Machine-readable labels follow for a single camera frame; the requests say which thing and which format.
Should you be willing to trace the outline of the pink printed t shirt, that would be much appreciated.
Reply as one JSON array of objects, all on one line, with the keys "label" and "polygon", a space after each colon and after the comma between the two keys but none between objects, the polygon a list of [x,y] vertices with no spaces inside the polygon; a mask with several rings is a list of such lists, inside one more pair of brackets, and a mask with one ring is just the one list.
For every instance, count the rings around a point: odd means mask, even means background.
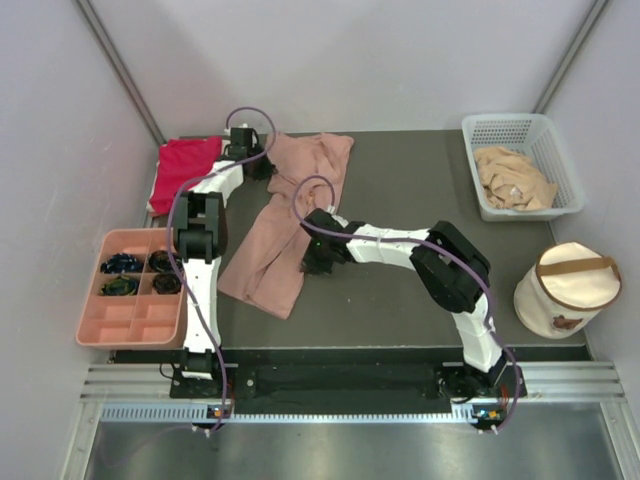
[{"label": "pink printed t shirt", "polygon": [[339,205],[354,139],[331,133],[268,139],[277,168],[267,187],[271,199],[219,276],[218,291],[286,319],[304,284],[301,261],[310,242],[295,214]]}]

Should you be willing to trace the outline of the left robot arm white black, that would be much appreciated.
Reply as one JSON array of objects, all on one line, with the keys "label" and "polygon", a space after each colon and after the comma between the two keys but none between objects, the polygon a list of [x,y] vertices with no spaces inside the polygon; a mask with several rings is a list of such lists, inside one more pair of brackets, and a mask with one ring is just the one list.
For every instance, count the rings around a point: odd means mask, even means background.
[{"label": "left robot arm white black", "polygon": [[227,382],[216,317],[217,279],[228,246],[226,206],[246,179],[262,180],[275,172],[255,129],[243,124],[227,134],[211,172],[178,189],[167,223],[167,243],[181,260],[173,267],[187,301],[184,354],[177,377],[192,379],[194,387],[209,397],[220,394]]}]

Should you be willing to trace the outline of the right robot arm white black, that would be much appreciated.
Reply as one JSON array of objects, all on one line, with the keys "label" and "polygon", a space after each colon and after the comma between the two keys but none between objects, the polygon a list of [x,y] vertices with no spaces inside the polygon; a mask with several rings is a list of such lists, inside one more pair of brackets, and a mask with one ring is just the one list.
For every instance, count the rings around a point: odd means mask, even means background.
[{"label": "right robot arm white black", "polygon": [[489,261],[451,223],[419,230],[348,221],[320,208],[301,219],[311,237],[302,270],[329,274],[336,264],[376,263],[417,274],[431,299],[454,321],[463,364],[436,370],[441,394],[456,403],[508,393],[502,387],[510,353],[497,338],[489,295]]}]

